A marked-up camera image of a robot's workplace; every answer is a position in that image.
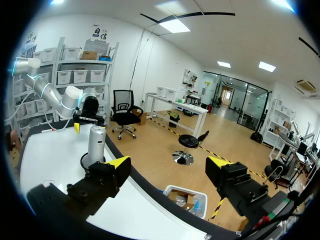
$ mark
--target cardboard box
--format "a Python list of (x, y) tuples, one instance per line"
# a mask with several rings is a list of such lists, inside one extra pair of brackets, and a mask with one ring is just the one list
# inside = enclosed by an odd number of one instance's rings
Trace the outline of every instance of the cardboard box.
[[(133, 109), (132, 113), (136, 116), (139, 116), (141, 114), (141, 111), (138, 109)], [(141, 116), (140, 116), (140, 120), (141, 122), (139, 123), (139, 125), (144, 125), (147, 122), (147, 112), (144, 112)]]
[(284, 121), (283, 126), (287, 128), (289, 131), (291, 130), (291, 123), (288, 121)]
[(97, 60), (98, 53), (96, 51), (83, 51), (82, 59), (83, 60)]
[[(179, 197), (183, 197), (185, 199), (185, 203), (179, 202), (178, 201)], [(169, 193), (168, 198), (186, 210), (192, 209), (195, 205), (194, 204), (194, 194), (191, 194), (188, 192), (172, 190)]]

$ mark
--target red object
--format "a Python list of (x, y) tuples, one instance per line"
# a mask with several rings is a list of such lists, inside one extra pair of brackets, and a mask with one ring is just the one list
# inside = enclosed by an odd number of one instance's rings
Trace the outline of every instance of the red object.
[(212, 111), (212, 105), (208, 105), (207, 109), (208, 109), (208, 113), (211, 113), (211, 111)]

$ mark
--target yellow and black warning tape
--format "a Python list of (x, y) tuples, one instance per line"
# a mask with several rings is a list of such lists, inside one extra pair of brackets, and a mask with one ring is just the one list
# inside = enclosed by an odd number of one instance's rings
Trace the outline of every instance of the yellow and black warning tape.
[(219, 212), (219, 209), (220, 209), (220, 207), (221, 207), (221, 204), (222, 204), (223, 202), (224, 202), (224, 198), (221, 198), (218, 206), (217, 206), (216, 209), (214, 210), (214, 213), (213, 213), (212, 216), (210, 217), (211, 219), (214, 219), (214, 218), (217, 216), (217, 214), (218, 214), (218, 212)]
[[(163, 128), (165, 128), (165, 129), (169, 130), (170, 132), (174, 133), (175, 135), (180, 136), (180, 134), (179, 134), (179, 133), (177, 133), (177, 132), (173, 131), (172, 129), (170, 129), (170, 128), (168, 128), (168, 127), (164, 126), (164, 125), (162, 125), (161, 123), (159, 123), (159, 122), (157, 122), (157, 121), (153, 120), (152, 118), (150, 118), (150, 119), (151, 119), (152, 121), (154, 121), (156, 124), (160, 125), (161, 127), (163, 127)], [(217, 158), (220, 158), (220, 159), (222, 159), (222, 160), (225, 160), (225, 161), (227, 161), (227, 162), (229, 162), (229, 163), (233, 164), (233, 162), (232, 162), (232, 161), (230, 161), (230, 160), (228, 160), (228, 159), (225, 159), (224, 157), (219, 156), (218, 154), (216, 154), (216, 153), (214, 153), (214, 152), (212, 152), (212, 151), (209, 151), (208, 149), (204, 148), (203, 146), (199, 146), (199, 148), (201, 148), (201, 149), (203, 149), (203, 150), (207, 151), (208, 153), (210, 153), (210, 154), (214, 155), (214, 156), (215, 156), (215, 157), (217, 157)], [(255, 175), (257, 175), (257, 176), (259, 176), (259, 177), (263, 178), (263, 179), (267, 179), (265, 176), (262, 176), (262, 175), (260, 175), (260, 174), (258, 174), (258, 173), (256, 173), (256, 172), (254, 172), (254, 171), (251, 171), (251, 170), (249, 170), (249, 169), (248, 169), (248, 171), (249, 171), (250, 173), (253, 173), (253, 174), (255, 174)]]

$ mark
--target ceiling light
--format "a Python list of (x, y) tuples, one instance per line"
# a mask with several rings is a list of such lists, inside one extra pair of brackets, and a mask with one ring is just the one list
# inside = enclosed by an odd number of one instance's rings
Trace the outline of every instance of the ceiling light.
[(223, 62), (223, 61), (217, 61), (217, 63), (219, 64), (219, 66), (221, 67), (226, 67), (226, 68), (231, 68), (231, 65), (230, 63), (227, 63), (227, 62)]
[(287, 9), (290, 9), (292, 12), (295, 12), (295, 10), (293, 10), (293, 8), (289, 5), (289, 3), (286, 0), (272, 0), (272, 2), (285, 7)]
[(260, 69), (267, 70), (267, 71), (269, 71), (269, 72), (271, 72), (271, 73), (276, 69), (275, 66), (272, 66), (272, 65), (270, 65), (270, 64), (268, 64), (268, 63), (265, 63), (265, 62), (263, 62), (263, 61), (260, 62), (259, 68), (260, 68)]
[(159, 24), (173, 34), (190, 32), (190, 29), (187, 28), (179, 19), (164, 21)]
[(51, 4), (62, 4), (64, 0), (53, 0)]

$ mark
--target ceiling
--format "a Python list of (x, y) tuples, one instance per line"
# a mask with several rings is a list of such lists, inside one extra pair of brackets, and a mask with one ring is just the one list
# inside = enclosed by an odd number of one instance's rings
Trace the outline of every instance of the ceiling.
[[(140, 14), (157, 21), (169, 16), (169, 12), (155, 7), (161, 2), (166, 1), (64, 0), (63, 4), (50, 6), (42, 11), (39, 18), (63, 14), (93, 14), (147, 28), (154, 22)], [(155, 34), (162, 35), (161, 38), (188, 53), (204, 68), (221, 69), (266, 85), (281, 82), (289, 84), (291, 88), (296, 81), (304, 79), (320, 89), (320, 58), (299, 37), (317, 51), (318, 49), (294, 12), (271, 0), (176, 2), (183, 8), (177, 16), (200, 11), (235, 13), (235, 16), (199, 15), (180, 18), (190, 32), (172, 34), (160, 25), (155, 27)], [(231, 68), (221, 67), (217, 61), (228, 62)], [(276, 66), (276, 69), (274, 72), (260, 69), (260, 61)]]

